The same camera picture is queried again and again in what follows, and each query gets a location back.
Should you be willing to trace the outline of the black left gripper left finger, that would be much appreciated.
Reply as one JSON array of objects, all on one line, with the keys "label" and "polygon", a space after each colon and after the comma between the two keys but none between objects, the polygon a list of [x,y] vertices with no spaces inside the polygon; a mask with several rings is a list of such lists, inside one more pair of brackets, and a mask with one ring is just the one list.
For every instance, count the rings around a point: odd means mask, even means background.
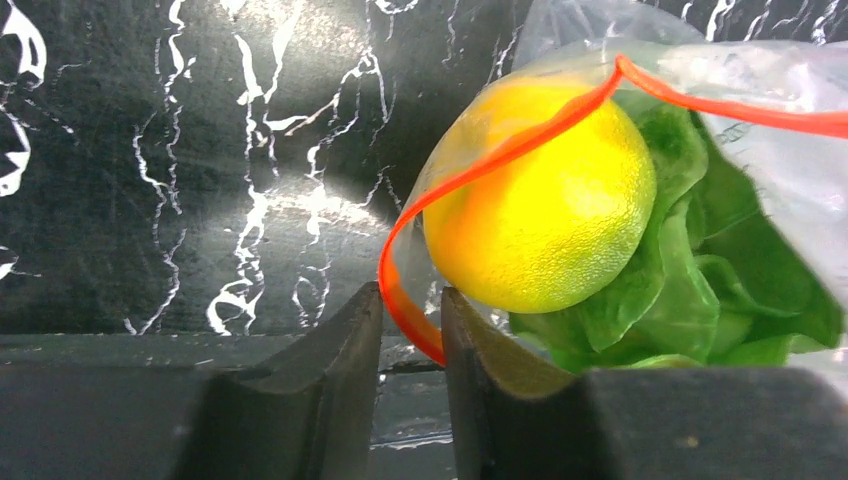
[{"label": "black left gripper left finger", "polygon": [[365,478],[382,331],[368,282],[292,345],[216,375],[176,478]]}]

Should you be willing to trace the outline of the green lettuce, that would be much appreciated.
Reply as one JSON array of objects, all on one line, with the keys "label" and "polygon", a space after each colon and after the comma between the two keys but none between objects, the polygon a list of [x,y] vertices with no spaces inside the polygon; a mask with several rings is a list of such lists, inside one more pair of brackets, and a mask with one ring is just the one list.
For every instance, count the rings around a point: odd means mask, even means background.
[{"label": "green lettuce", "polygon": [[752,181],[698,116],[628,97],[658,192],[622,273],[559,312],[512,314],[514,334],[579,373],[615,366],[782,366],[832,349],[844,311],[762,212]]}]

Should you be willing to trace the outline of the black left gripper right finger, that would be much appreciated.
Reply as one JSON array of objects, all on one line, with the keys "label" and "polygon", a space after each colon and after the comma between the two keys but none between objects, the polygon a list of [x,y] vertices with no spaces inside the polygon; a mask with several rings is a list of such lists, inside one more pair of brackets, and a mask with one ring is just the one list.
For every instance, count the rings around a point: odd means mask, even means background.
[{"label": "black left gripper right finger", "polygon": [[800,368],[572,376],[442,293],[461,479],[843,479],[847,399]]}]

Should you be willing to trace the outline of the clear zip bag orange zipper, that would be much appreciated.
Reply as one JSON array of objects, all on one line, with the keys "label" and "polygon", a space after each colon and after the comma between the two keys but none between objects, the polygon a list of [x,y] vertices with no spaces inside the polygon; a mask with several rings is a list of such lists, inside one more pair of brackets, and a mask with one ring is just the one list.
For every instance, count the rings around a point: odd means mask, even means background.
[{"label": "clear zip bag orange zipper", "polygon": [[[444,362],[442,333],[430,319],[438,307],[434,292],[456,288],[430,257],[424,210],[555,139],[606,101],[637,126],[628,97],[698,116],[718,152],[752,181],[777,233],[842,307],[842,343],[846,45],[713,43],[683,20],[636,1],[536,1],[512,70],[486,86],[443,135],[381,254],[383,301],[419,350]],[[515,313],[457,290],[478,312],[505,314],[510,327]]]}]

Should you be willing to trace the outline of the green yellow mango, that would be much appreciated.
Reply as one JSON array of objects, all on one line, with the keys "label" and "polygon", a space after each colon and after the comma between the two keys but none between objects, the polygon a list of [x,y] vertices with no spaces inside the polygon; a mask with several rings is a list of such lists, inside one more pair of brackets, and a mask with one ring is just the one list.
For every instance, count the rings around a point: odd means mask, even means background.
[{"label": "green yellow mango", "polygon": [[571,307],[633,256],[657,192],[634,121],[612,101],[423,213],[430,257],[476,301],[513,313]]}]

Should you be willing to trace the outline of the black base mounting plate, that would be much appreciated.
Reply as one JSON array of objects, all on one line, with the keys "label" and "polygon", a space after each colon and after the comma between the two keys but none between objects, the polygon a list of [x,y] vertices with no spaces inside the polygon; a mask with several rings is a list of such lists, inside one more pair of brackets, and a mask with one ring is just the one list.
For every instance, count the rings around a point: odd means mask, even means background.
[{"label": "black base mounting plate", "polygon": [[[1,361],[235,369],[264,360],[301,338],[299,334],[4,335]],[[408,341],[383,336],[372,446],[400,450],[451,441],[443,373]]]}]

